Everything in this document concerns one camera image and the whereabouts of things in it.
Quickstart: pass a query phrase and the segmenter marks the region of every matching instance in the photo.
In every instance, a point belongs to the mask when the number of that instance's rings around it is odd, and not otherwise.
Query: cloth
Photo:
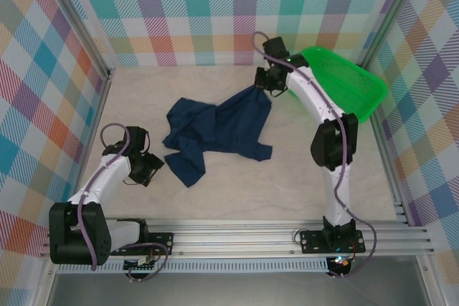
[[[203,152],[239,153],[263,161],[272,147],[258,143],[271,110],[271,101],[254,86],[237,93],[221,105],[179,99],[167,114],[171,132],[163,141],[179,150],[165,157],[172,172],[187,186],[205,173]]]

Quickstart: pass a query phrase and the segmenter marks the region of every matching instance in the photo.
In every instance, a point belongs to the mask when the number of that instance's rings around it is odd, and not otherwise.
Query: mesh basket
[[[360,123],[387,95],[381,79],[326,48],[310,47],[301,54],[328,96],[346,113],[354,113]]]

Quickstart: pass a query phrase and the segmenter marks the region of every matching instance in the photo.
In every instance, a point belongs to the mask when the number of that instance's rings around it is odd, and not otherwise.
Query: white floor
[[[169,134],[166,114],[180,98],[220,104],[253,83],[255,67],[130,67],[116,71],[99,130],[111,122],[138,125],[150,132],[150,152],[160,158],[174,152],[162,140]],[[165,165],[152,183],[122,185],[106,216],[168,219],[321,219],[325,198],[320,169],[310,145],[313,118],[292,95],[272,99],[260,142],[273,146],[269,161],[236,154],[206,152],[207,173],[185,187]],[[106,131],[105,141],[121,140],[122,131]],[[96,169],[103,147],[96,136],[85,181]],[[359,126],[351,169],[351,208],[364,219],[395,219],[372,126]]]

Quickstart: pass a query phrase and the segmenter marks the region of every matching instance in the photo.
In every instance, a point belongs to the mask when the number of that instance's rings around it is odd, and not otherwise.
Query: green plastic basket
[[[359,122],[367,120],[387,95],[386,84],[377,76],[322,47],[301,52],[328,96]]]

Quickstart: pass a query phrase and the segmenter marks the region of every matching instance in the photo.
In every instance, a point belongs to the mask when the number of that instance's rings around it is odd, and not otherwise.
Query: navy blue shirt
[[[180,98],[167,114],[171,132],[163,141],[179,150],[165,157],[172,172],[188,187],[205,173],[203,152],[239,153],[263,161],[273,148],[258,143],[271,110],[271,101],[254,86],[221,105]]]

